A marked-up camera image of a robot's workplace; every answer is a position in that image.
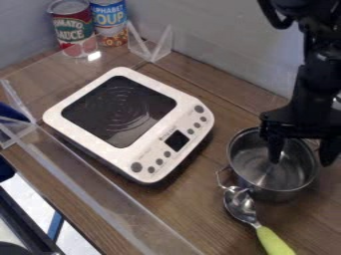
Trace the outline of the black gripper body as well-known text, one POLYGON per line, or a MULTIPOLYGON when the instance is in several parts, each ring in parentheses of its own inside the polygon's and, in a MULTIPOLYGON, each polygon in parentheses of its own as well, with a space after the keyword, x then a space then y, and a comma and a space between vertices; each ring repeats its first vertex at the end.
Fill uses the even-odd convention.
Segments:
POLYGON ((318 111, 299 113, 285 106, 259 115, 261 136, 286 138, 332 138, 341 136, 341 111, 332 109, 326 115, 318 111))

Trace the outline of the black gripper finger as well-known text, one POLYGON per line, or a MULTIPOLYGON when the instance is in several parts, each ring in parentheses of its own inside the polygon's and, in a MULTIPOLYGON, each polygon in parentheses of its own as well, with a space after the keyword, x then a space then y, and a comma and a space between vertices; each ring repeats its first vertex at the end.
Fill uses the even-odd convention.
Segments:
POLYGON ((328 137, 321 140, 318 155, 324 166, 329 166, 341 153, 341 136, 328 137))
POLYGON ((279 134, 271 133, 267 136, 267 153, 271 163, 279 161, 281 152, 283 149, 285 139, 279 134))

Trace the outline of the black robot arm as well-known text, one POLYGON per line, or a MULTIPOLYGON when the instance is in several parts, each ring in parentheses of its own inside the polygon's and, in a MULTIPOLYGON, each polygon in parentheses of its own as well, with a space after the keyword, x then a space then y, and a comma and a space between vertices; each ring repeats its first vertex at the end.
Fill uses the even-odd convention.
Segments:
POLYGON ((303 64, 298 67, 290 102, 259 115, 261 137, 269 159, 279 160, 285 141, 320 141, 322 165, 341 154, 341 0, 257 0, 270 25, 283 30, 298 26, 303 35, 303 64))

